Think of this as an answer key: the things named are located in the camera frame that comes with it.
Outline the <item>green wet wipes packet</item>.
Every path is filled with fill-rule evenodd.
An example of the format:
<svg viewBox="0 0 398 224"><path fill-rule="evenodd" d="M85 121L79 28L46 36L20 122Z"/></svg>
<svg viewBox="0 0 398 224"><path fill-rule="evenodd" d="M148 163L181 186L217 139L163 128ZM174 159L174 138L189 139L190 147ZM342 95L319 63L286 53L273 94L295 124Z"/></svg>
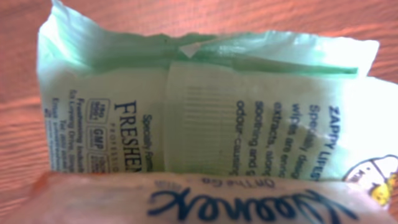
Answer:
<svg viewBox="0 0 398 224"><path fill-rule="evenodd" d="M384 184L397 85L375 40L267 31L141 36L52 3L37 76L50 166Z"/></svg>

